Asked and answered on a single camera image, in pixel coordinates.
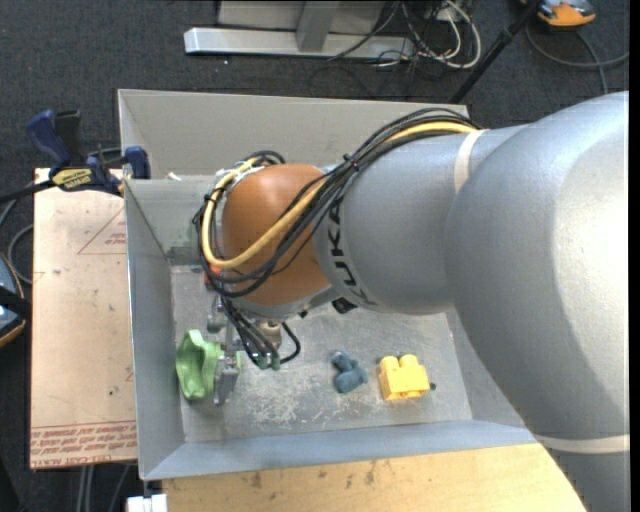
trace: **wooden board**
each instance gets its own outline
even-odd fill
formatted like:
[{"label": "wooden board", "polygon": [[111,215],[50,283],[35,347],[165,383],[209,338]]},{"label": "wooden board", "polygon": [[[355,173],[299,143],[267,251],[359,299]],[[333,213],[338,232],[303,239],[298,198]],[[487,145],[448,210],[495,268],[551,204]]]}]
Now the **wooden board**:
[{"label": "wooden board", "polygon": [[539,444],[163,481],[171,512],[584,512]]}]

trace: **black cable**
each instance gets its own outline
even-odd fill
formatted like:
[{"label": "black cable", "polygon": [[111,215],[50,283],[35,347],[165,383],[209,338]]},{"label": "black cable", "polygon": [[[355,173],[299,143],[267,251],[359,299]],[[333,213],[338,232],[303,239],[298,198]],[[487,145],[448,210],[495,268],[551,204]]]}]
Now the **black cable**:
[{"label": "black cable", "polygon": [[295,359],[298,356],[298,354],[300,354],[300,351],[302,350],[302,345],[300,344],[300,340],[293,333],[293,331],[289,328],[289,326],[287,325],[287,322],[282,322],[282,328],[288,334],[289,338],[291,338],[291,341],[293,341],[294,345],[296,346],[296,349],[293,351],[293,353],[291,355],[289,355],[289,356],[285,357],[284,359],[282,359],[280,361],[280,364],[288,363],[292,359]]},{"label": "black cable", "polygon": [[76,501],[76,512],[82,512],[82,501],[84,499],[84,489],[87,484],[87,466],[82,467],[80,472],[80,484],[78,487],[78,499]]},{"label": "black cable", "polygon": [[[587,41],[580,32],[578,32],[578,37],[582,41],[582,44],[584,44],[584,46],[586,47],[587,51],[591,54],[591,58],[594,60],[594,62],[599,63],[600,60],[598,59],[598,56],[596,55],[596,52],[593,49],[593,46],[591,46],[591,44],[589,43],[589,41]],[[609,94],[609,86],[607,85],[607,78],[604,76],[604,66],[598,66],[598,74],[600,75],[600,84],[602,85],[602,94]]]},{"label": "black cable", "polygon": [[16,235],[11,239],[11,242],[9,242],[9,249],[7,249],[7,259],[9,260],[9,263],[11,263],[11,266],[13,267],[13,271],[15,272],[16,276],[18,276],[18,279],[20,279],[23,283],[29,284],[29,285],[33,284],[33,281],[29,279],[27,276],[25,276],[22,272],[20,272],[20,270],[18,270],[16,262],[14,261],[14,258],[13,258],[13,251],[16,245],[18,244],[18,242],[22,239],[22,237],[27,233],[29,233],[30,231],[33,231],[33,224],[25,228],[22,228],[20,231],[18,231],[18,233],[16,233]]},{"label": "black cable", "polygon": [[[436,111],[443,112],[440,116],[429,117],[428,120],[430,122],[435,122],[438,120],[446,120],[451,122],[456,122],[459,124],[463,124],[466,126],[477,127],[474,123],[471,123],[467,118],[461,116],[460,114],[451,111],[449,109],[439,109],[439,108],[426,108],[420,111],[409,114],[399,120],[394,121],[393,123],[389,123],[388,125],[383,126],[379,130],[377,130],[373,135],[369,137],[367,142],[365,142],[355,153],[352,160],[360,161],[360,167],[364,168],[365,165],[369,165],[375,159],[379,158],[382,154],[391,149],[410,142],[412,140],[417,140],[420,138],[425,138],[428,136],[437,136],[444,135],[450,132],[427,132],[418,133],[413,136],[404,137],[401,139],[397,139],[392,142],[387,142],[382,144],[381,139],[389,138],[392,134],[398,133],[401,130],[406,129],[407,127],[411,127],[413,125],[417,125],[425,122],[426,120],[420,120],[420,116],[425,116],[427,114],[434,113]],[[262,283],[268,279],[268,277],[274,272],[275,266],[279,258],[281,258],[286,251],[296,242],[297,238],[301,235],[301,233],[306,229],[306,227],[310,224],[310,222],[322,212],[322,210],[328,205],[329,201],[336,197],[338,192],[342,191],[344,187],[347,185],[351,177],[358,171],[356,165],[353,162],[345,162],[339,165],[334,171],[333,176],[329,176],[327,181],[319,188],[318,192],[311,200],[307,209],[296,219],[293,223],[292,227],[285,234],[278,247],[274,251],[274,254],[261,266],[254,269],[253,271],[241,276],[241,277],[229,277],[229,276],[215,276],[209,269],[208,264],[206,264],[206,260],[204,259],[204,255],[202,254],[202,250],[200,247],[200,257],[203,262],[203,267],[207,272],[207,275],[211,281],[214,289],[223,296],[227,298],[237,298],[251,293],[256,290]],[[198,233],[198,241],[199,245],[201,242],[200,237],[200,223],[202,221],[202,211],[201,208],[199,214],[196,214],[194,217],[194,224],[196,227],[196,232]],[[247,282],[253,280],[254,282],[246,288],[241,290],[229,291],[225,289],[224,284],[238,284],[241,282]]]},{"label": "black cable", "polygon": [[[627,60],[629,58],[629,52],[626,52],[626,53],[620,55],[619,57],[616,57],[616,58],[610,59],[610,60],[605,60],[605,61],[599,61],[599,60],[597,60],[597,57],[594,57],[594,59],[597,60],[597,62],[593,62],[593,63],[591,63],[591,62],[573,62],[573,61],[569,61],[569,60],[559,59],[558,57],[555,57],[554,55],[551,55],[550,53],[548,53],[545,50],[543,50],[542,47],[533,40],[533,36],[531,35],[530,26],[531,26],[531,24],[529,24],[529,25],[527,25],[525,27],[525,33],[527,35],[527,39],[531,43],[531,46],[533,46],[533,48],[538,53],[540,53],[541,55],[545,56],[547,59],[552,60],[553,62],[557,62],[558,64],[563,64],[565,66],[570,66],[570,67],[573,67],[573,68],[580,68],[580,69],[598,69],[598,68],[615,66],[617,64],[621,64],[622,62],[624,62],[625,60]],[[585,43],[585,46],[587,46],[587,48],[589,48],[590,45],[588,45],[588,43],[585,42],[585,39],[582,37],[580,32],[578,32],[578,35],[581,37],[582,41]]]},{"label": "black cable", "polygon": [[11,192],[10,194],[0,196],[0,204],[8,203],[9,201],[13,201],[14,199],[20,199],[21,197],[29,196],[29,195],[35,194],[36,192],[40,192],[41,190],[47,190],[48,188],[52,188],[55,186],[56,186],[55,183],[51,181],[45,181],[43,183],[31,185],[21,190]]},{"label": "black cable", "polygon": [[131,466],[129,464],[125,465],[124,471],[122,475],[120,475],[120,480],[118,480],[118,484],[116,485],[115,491],[113,491],[113,498],[111,498],[111,503],[109,503],[109,508],[107,512],[115,512],[115,507],[118,502],[118,498],[120,498],[120,491],[122,490],[122,485],[124,484],[124,480],[129,473]]},{"label": "black cable", "polygon": [[84,489],[84,512],[91,512],[91,492],[93,489],[93,476],[96,467],[89,467],[89,474],[87,475],[87,485]]},{"label": "black cable", "polygon": [[327,62],[331,62],[333,60],[337,60],[337,59],[341,59],[342,57],[346,57],[347,55],[350,55],[351,53],[355,52],[358,48],[360,48],[362,45],[364,45],[367,41],[369,41],[373,36],[375,36],[376,34],[378,34],[381,30],[383,30],[387,25],[389,25],[389,23],[391,23],[391,20],[394,18],[394,16],[396,15],[396,12],[398,12],[398,7],[400,7],[400,2],[394,2],[393,3],[393,7],[391,8],[391,14],[389,14],[389,16],[387,17],[387,19],[384,21],[384,23],[382,23],[382,25],[380,25],[378,28],[376,28],[375,30],[371,31],[367,36],[365,36],[363,39],[361,39],[357,44],[353,45],[351,48],[346,49],[343,52],[340,52],[337,55],[334,55],[333,57],[330,57]]},{"label": "black cable", "polygon": [[0,306],[14,313],[21,318],[31,318],[31,303],[20,297],[17,293],[5,288],[0,284]]},{"label": "black cable", "polygon": [[352,82],[354,82],[356,85],[358,85],[358,87],[360,87],[362,93],[364,93],[364,94],[362,93],[358,94],[357,95],[358,98],[366,99],[366,98],[374,97],[373,91],[371,91],[371,89],[369,89],[369,87],[367,87],[367,85],[362,80],[360,80],[360,78],[358,78],[355,72],[351,71],[350,69],[347,69],[344,66],[340,66],[339,64],[325,64],[323,66],[320,66],[307,77],[306,85],[309,91],[309,95],[311,97],[313,98],[318,97],[313,90],[313,80],[315,79],[316,76],[318,76],[318,74],[320,74],[321,71],[325,71],[325,70],[340,71],[346,76],[348,76]]}]

